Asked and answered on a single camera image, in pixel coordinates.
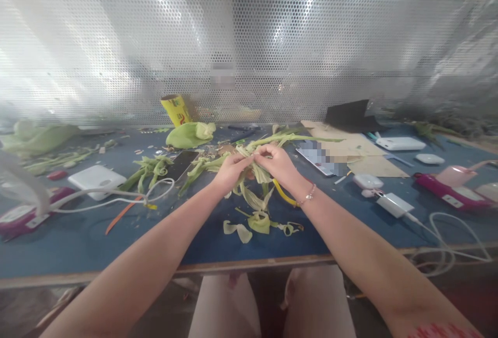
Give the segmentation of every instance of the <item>bracelet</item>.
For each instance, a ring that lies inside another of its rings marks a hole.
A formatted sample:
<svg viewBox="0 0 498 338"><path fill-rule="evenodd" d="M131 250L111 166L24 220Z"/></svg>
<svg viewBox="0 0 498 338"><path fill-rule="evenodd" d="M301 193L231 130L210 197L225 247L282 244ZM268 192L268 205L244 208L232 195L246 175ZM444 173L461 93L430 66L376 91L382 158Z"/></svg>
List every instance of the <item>bracelet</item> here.
<svg viewBox="0 0 498 338"><path fill-rule="evenodd" d="M307 201L310 201L313 199L313 193L315 192L315 188L316 188L316 184L313 184L313 186L311 187L311 191L308 193L307 196L305 196L305 199L302 200L301 202L298 202L299 206L302 206Z"/></svg>

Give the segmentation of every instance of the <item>yellow can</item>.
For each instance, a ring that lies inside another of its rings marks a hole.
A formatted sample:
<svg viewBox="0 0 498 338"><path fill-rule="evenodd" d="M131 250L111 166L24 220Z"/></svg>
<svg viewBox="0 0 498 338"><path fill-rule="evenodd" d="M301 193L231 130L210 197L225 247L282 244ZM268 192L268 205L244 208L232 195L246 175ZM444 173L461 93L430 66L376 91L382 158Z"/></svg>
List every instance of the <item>yellow can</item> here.
<svg viewBox="0 0 498 338"><path fill-rule="evenodd" d="M161 98L161 104L166 109L175 127L192 122L187 105L179 94L171 94Z"/></svg>

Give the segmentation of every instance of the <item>hand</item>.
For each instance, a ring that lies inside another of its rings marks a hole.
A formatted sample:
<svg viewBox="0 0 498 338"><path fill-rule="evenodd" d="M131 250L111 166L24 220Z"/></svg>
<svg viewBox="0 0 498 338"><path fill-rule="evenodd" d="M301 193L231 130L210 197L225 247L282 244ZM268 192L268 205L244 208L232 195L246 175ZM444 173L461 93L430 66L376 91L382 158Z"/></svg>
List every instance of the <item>hand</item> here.
<svg viewBox="0 0 498 338"><path fill-rule="evenodd" d="M253 161L253 156L246 158L238 153L228 156L211 184L215 185L223 195L227 195L237 183L241 172Z"/></svg>
<svg viewBox="0 0 498 338"><path fill-rule="evenodd" d="M302 178L287 152L280 147L270 144L263 145L254 152L254 160L272 174L286 189L288 189L290 182Z"/></svg>

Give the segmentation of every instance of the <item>phone screen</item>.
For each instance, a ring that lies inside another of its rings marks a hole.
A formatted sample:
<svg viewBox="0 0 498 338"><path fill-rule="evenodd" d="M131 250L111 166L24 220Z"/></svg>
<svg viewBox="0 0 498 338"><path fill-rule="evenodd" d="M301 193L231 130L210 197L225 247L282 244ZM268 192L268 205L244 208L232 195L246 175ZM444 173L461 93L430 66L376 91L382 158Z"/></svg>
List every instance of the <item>phone screen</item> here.
<svg viewBox="0 0 498 338"><path fill-rule="evenodd" d="M162 178L172 178L175 181L178 181L180 177L184 174L184 172L189 168L190 164L197 158L199 155L196 151L182 151L178 156L173 160L173 164L168 167L168 173Z"/></svg>

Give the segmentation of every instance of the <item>blue table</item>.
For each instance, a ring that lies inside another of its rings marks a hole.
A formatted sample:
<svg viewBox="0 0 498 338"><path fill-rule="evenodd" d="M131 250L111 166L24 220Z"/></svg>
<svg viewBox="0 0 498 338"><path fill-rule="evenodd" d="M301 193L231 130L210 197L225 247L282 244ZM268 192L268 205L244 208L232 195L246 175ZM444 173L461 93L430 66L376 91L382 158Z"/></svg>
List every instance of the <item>blue table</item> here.
<svg viewBox="0 0 498 338"><path fill-rule="evenodd" d="M94 147L97 143L102 144L111 138L120 145L108 150L106 154L92 155L69 172L75 173L100 162L108 168L113 167L117 173L130 176L138 168L132 161L139 160L141 156L152 157L157 150L162 150L167 135L167 133L142 134L136 129L126 132L130 135L129 138L121 138L122 134L115 133L106 136L77 137L72 140L68 147L75 145ZM252 139L258 139L265 133L271 134L270 126L252 136ZM235 134L237 131L226 128L217 130L216 137L211 143L214 145L212 148L218 147L218 140L228 139ZM398 126L383 133L383 136L397 135L414 135L413 128ZM496 158L494 154L480 149L464 148L448 143L442 136L438 136L438 139L446 151L438 148L431 150L431 147L426 147L423 152L434 152L443 157L446 160L443 166L422 165L413 159L416 152L395 153L412 162L414 168L397 161L393 163L407 174L413 175L415 172L436 173L451 164L470 166L482 160ZM137 156L134 153L137 149L142 149L144 152ZM302 158L292 145L287 151L305 177L314 181L320 189L400 251L407 253L413 252L417 247L436 245L434 238L420 227L407 220L394 219L372 200L363 198L359 187L352 181L352 175L340 184L334 185L338 177L325 178ZM178 199L176 191L173 191L159 202L158 210L135 205L107 236L105 235L107 226L127 205L126 203L114 203L83 213L58 214L42 224L36 232L1 243L0 288L68 285L91 281L128 246L212 178L213 174L204 173L181 199ZM66 180L52 182L44 176L40 179L47 187L71 186ZM413 205L415 210L412 213L422 222L427 221L429 213L447 212L465 220L489 246L498 243L498 215L458 212L430 192L415 186L411 178L382 178L382 180L385 184L383 190L393 192ZM474 188L497 180L498 170L492 166L485 166L479 170L479 175L471 180L468 186ZM259 187L254 188L254 191L258 193L259 189ZM94 204L95 201L85 198L76 207ZM16 202L0 198L1 212L15 205ZM229 199L222 200L190 245L177 275L333 261L324 242L304 213L289 206L276 192L269 203L272 220L302 223L305 227L303 232L291 237L284 236L280 230L271 230L269 235L255 233L252 240L244 245L236 234L223 234L224 220L233 223L245 222L245 217L235 211L235 207L251 212L241 197L232 195ZM474 242L472 237L454 222L445 220L439 224L441 233L449 244L463 248L472 247Z"/></svg>

